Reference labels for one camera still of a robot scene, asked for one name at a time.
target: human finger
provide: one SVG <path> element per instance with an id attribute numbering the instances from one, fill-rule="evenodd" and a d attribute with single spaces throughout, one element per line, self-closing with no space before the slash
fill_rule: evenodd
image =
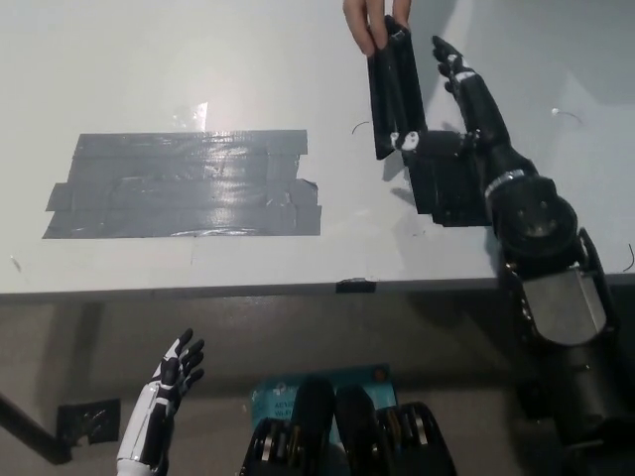
<path id="1" fill-rule="evenodd" d="M 343 10 L 353 40 L 370 57 L 375 52 L 375 45 L 368 31 L 365 0 L 344 0 Z"/>
<path id="2" fill-rule="evenodd" d="M 408 20 L 412 3 L 412 0 L 393 0 L 393 17 L 402 27 L 410 28 Z"/>
<path id="3" fill-rule="evenodd" d="M 384 0 L 366 0 L 368 10 L 368 20 L 370 22 L 370 32 L 379 50 L 388 45 L 388 30 L 386 30 L 385 2 Z"/>

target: white table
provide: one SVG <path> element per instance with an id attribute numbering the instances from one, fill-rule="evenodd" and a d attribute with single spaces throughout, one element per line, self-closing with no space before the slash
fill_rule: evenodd
<path id="1" fill-rule="evenodd" d="M 430 55 L 438 33 L 484 75 L 517 149 L 556 180 L 607 274 L 635 242 L 635 3 L 414 0 L 431 127 L 460 128 Z M 487 230 L 446 229 L 376 162 L 366 62 L 339 0 L 2 0 L 0 295 L 179 296 L 492 283 Z M 207 130 L 306 129 L 319 237 L 42 240 L 81 133 L 167 132 L 207 104 Z M 552 116 L 552 109 L 577 115 Z"/>

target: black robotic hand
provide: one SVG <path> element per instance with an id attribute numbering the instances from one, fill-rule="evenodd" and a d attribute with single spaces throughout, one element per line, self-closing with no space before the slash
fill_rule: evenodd
<path id="1" fill-rule="evenodd" d="M 476 149 L 509 145 L 505 121 L 485 81 L 450 43 L 433 37 L 433 54 L 439 62 L 439 73 L 447 78 L 445 90 L 452 94 L 460 109 L 467 139 Z"/>
<path id="2" fill-rule="evenodd" d="M 200 339 L 184 350 L 192 337 L 193 331 L 188 329 L 172 344 L 149 382 L 160 382 L 157 401 L 168 416 L 177 412 L 192 384 L 203 376 L 202 369 L 192 370 L 202 362 L 204 341 Z"/>

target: robotic hand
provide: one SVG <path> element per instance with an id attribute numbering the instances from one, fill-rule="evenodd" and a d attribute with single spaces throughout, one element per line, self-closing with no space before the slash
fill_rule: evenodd
<path id="1" fill-rule="evenodd" d="M 577 217 L 556 185 L 511 145 L 485 81 L 455 47 L 433 37 L 439 73 L 465 124 L 465 147 L 501 245 L 503 261 L 522 277 L 565 269 L 579 258 Z"/>
<path id="2" fill-rule="evenodd" d="M 474 161 L 500 245 L 515 326 L 537 364 L 561 441 L 585 471 L 614 464 L 613 473 L 583 474 L 630 473 L 615 468 L 635 466 L 633 389 L 595 247 L 554 182 L 513 149 L 482 77 L 449 43 L 433 37 L 433 45 L 465 124 L 465 159 Z"/>
<path id="3" fill-rule="evenodd" d="M 152 379 L 137 400 L 117 454 L 118 476 L 165 476 L 174 417 L 181 400 L 203 376 L 194 369 L 202 362 L 204 342 L 189 348 L 193 332 L 188 329 L 164 355 Z"/>

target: black object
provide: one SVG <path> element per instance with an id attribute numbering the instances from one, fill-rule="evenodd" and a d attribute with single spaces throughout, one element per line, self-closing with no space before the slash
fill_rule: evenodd
<path id="1" fill-rule="evenodd" d="M 68 444 L 54 438 L 1 395 L 0 426 L 52 464 L 71 461 Z"/>
<path id="2" fill-rule="evenodd" d="M 335 395 L 327 379 L 308 377 L 298 388 L 291 420 L 265 418 L 254 430 L 240 476 L 317 476 L 333 420 Z"/>
<path id="3" fill-rule="evenodd" d="M 549 397 L 539 381 L 524 382 L 516 387 L 516 397 L 528 419 L 553 417 Z"/>
<path id="4" fill-rule="evenodd" d="M 405 134 L 416 131 L 417 154 L 402 153 L 419 214 L 443 226 L 489 224 L 473 162 L 462 154 L 463 140 L 450 131 L 429 131 L 410 32 L 387 16 L 388 46 L 368 60 L 371 109 L 378 160 Z M 393 145 L 392 133 L 399 133 Z"/>
<path id="5" fill-rule="evenodd" d="M 607 476 L 635 474 L 635 447 L 615 444 L 574 450 L 565 459 L 566 476 Z"/>
<path id="6" fill-rule="evenodd" d="M 88 444 L 119 440 L 121 402 L 119 399 L 58 408 L 58 440 L 78 446 L 86 437 Z"/>
<path id="7" fill-rule="evenodd" d="M 437 421 L 415 403 L 375 411 L 360 386 L 337 391 L 335 419 L 351 476 L 454 476 Z"/>
<path id="8" fill-rule="evenodd" d="M 366 281 L 363 278 L 344 280 L 335 285 L 335 293 L 338 295 L 372 294 L 375 293 L 376 289 L 377 283 L 374 281 Z"/>

